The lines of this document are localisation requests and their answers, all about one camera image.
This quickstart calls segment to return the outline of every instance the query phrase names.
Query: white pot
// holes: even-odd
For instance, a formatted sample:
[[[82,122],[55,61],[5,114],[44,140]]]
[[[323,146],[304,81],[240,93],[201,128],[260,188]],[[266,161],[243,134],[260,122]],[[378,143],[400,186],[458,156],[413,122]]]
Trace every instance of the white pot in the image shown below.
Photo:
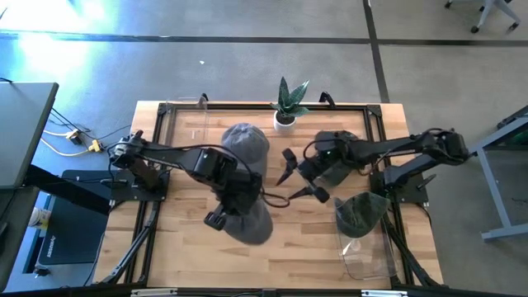
[[[284,124],[279,123],[279,121],[277,120],[278,112],[279,111],[275,111],[275,114],[273,115],[273,127],[275,128],[275,131],[281,134],[289,134],[293,132],[295,129],[295,123],[297,122],[297,118],[295,118],[291,124],[284,125]]]

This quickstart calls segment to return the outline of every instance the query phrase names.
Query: yellow cable connector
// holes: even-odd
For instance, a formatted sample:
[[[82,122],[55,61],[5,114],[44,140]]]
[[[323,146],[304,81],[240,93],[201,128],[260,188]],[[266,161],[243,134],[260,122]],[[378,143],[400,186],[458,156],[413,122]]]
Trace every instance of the yellow cable connector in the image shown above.
[[[97,139],[92,140],[92,145],[88,147],[88,151],[94,152],[94,153],[101,153],[102,152],[101,143]]]

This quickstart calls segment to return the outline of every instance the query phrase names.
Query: white cable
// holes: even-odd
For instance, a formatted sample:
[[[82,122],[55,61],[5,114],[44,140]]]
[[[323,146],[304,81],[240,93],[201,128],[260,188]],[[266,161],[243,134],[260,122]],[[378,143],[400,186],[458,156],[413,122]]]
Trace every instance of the white cable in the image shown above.
[[[55,149],[51,144],[48,144],[47,141],[43,140],[43,139],[40,139],[40,141],[42,141],[45,145],[47,145],[52,151],[56,152],[57,154],[61,155],[61,156],[64,156],[64,157],[77,157],[77,156],[80,156],[84,153],[89,153],[90,151],[88,150],[85,150],[84,152],[80,152],[80,153],[61,153],[60,151],[58,151],[57,149]]]
[[[68,133],[55,133],[55,132],[49,132],[47,130],[44,130],[44,133],[50,134],[50,135],[55,135],[55,136],[67,136],[68,135]]]

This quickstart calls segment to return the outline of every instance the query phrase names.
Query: black mat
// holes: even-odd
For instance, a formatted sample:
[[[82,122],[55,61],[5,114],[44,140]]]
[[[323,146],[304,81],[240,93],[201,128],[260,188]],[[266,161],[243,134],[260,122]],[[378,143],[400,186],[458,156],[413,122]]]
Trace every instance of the black mat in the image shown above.
[[[64,178],[93,180],[110,177],[108,171],[67,170]],[[100,196],[110,197],[110,189],[98,182],[75,182]],[[96,260],[108,217],[54,197],[46,237],[39,255],[42,265],[89,263]]]

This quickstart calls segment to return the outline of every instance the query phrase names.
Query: plant leaf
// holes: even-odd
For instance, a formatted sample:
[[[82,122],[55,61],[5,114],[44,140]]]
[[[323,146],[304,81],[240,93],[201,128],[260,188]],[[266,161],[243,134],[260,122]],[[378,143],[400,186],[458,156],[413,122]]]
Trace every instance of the plant leaf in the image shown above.
[[[280,79],[278,103],[280,106],[288,106],[290,104],[290,91],[288,90],[288,83],[286,83],[284,77]]]
[[[300,117],[304,116],[307,113],[309,113],[310,110],[303,106],[296,106],[291,112],[288,112],[288,115],[294,116],[294,117]]]
[[[306,89],[308,88],[308,83],[310,81],[303,82],[302,85],[298,86],[291,94],[290,94],[290,104],[291,105],[299,105],[299,103],[303,100],[304,94],[306,94]]]
[[[279,104],[271,103],[271,107],[273,107],[274,110],[279,111],[280,114],[284,113],[282,107]]]

